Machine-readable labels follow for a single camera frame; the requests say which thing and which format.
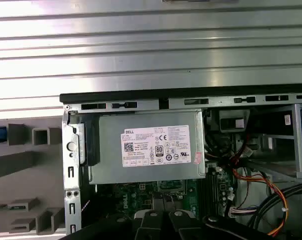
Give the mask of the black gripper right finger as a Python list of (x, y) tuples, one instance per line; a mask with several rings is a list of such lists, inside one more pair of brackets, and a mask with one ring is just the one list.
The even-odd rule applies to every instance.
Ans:
[(168, 215), (169, 225), (179, 240), (271, 240), (272, 237), (253, 230), (229, 218), (207, 215), (196, 219), (194, 214), (177, 209), (174, 199), (163, 194), (163, 205)]

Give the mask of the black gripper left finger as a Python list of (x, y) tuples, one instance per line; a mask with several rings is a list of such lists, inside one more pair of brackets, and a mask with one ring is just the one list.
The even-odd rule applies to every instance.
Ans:
[(67, 235), (67, 240), (159, 240), (163, 225), (164, 195), (153, 195), (153, 208), (137, 211), (131, 219), (116, 213)]

